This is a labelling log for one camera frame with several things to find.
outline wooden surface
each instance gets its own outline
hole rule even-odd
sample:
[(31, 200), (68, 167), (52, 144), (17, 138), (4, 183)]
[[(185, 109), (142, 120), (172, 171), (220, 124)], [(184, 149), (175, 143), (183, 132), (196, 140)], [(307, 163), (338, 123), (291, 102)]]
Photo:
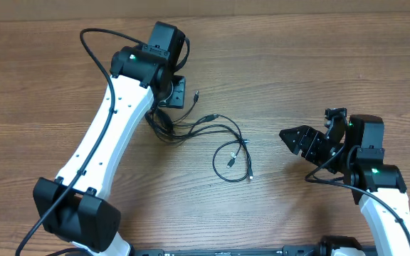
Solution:
[(410, 11), (410, 0), (0, 0), (0, 21)]
[[(78, 39), (82, 28), (147, 40), (155, 19), (0, 23), (0, 255), (12, 255), (38, 214), (32, 189), (53, 178), (80, 143), (105, 80)], [(120, 232), (138, 248), (280, 247), (348, 235), (373, 243), (350, 191), (309, 184), (313, 168), (278, 137), (301, 124), (322, 131), (327, 107), (384, 119), (385, 162), (402, 171), (410, 198), (410, 13), (167, 18), (191, 39), (190, 121), (218, 112), (236, 120), (253, 159), (251, 182), (226, 183), (211, 168), (225, 135), (165, 146), (143, 121), (127, 148), (110, 202)], [(109, 68), (127, 42), (86, 36)], [(171, 111), (179, 117), (182, 111)], [(229, 173), (233, 148), (217, 158)], [(23, 255), (68, 244), (39, 230)]]

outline wooden table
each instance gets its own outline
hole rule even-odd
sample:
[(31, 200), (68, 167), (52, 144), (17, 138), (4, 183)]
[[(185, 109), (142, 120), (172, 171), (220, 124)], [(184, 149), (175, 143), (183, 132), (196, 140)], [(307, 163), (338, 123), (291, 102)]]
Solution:
[[(110, 28), (147, 41), (156, 19), (0, 23), (0, 255), (12, 255), (38, 219), (32, 189), (53, 178), (100, 106), (105, 80), (78, 39), (82, 28)], [(410, 197), (410, 13), (168, 18), (191, 39), (189, 121), (218, 112), (235, 119), (253, 159), (251, 182), (226, 183), (211, 157), (229, 135), (180, 147), (161, 143), (143, 121), (123, 156), (111, 204), (120, 232), (137, 248), (190, 250), (316, 243), (322, 235), (373, 239), (350, 191), (309, 184), (314, 166), (291, 154), (281, 129), (322, 131), (328, 107), (384, 119), (385, 163), (402, 171)], [(106, 68), (129, 44), (86, 36)], [(179, 117), (182, 111), (170, 111)], [(218, 170), (243, 173), (241, 157)], [(23, 255), (70, 246), (41, 228)]]

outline wall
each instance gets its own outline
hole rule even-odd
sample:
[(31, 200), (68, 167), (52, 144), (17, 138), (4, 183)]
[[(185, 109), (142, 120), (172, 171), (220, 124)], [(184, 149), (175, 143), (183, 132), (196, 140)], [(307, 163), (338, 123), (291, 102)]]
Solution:
[(410, 0), (0, 0), (0, 21), (410, 11)]

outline tabletop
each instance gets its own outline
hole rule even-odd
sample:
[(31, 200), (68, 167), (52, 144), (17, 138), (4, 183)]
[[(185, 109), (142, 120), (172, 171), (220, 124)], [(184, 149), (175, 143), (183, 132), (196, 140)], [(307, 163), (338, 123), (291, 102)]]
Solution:
[[(350, 191), (303, 181), (314, 168), (280, 140), (281, 129), (321, 131), (329, 107), (373, 114), (385, 124), (386, 164), (397, 165), (410, 204), (410, 13), (165, 18), (191, 40), (179, 72), (186, 76), (187, 121), (219, 113), (251, 143), (254, 179), (227, 183), (211, 158), (231, 135), (163, 144), (143, 120), (118, 167), (110, 203), (122, 213), (120, 233), (136, 248), (168, 250), (281, 247), (322, 235), (373, 244)], [(0, 23), (0, 255), (12, 255), (38, 220), (32, 189), (52, 179), (87, 131), (105, 79), (80, 44), (87, 27), (147, 41), (156, 19)], [(90, 34), (108, 69), (130, 42)], [(185, 110), (169, 110), (180, 117)], [(226, 124), (222, 119), (215, 123)], [(228, 177), (244, 173), (235, 147), (216, 159)], [(66, 242), (40, 230), (23, 255), (44, 255)]]

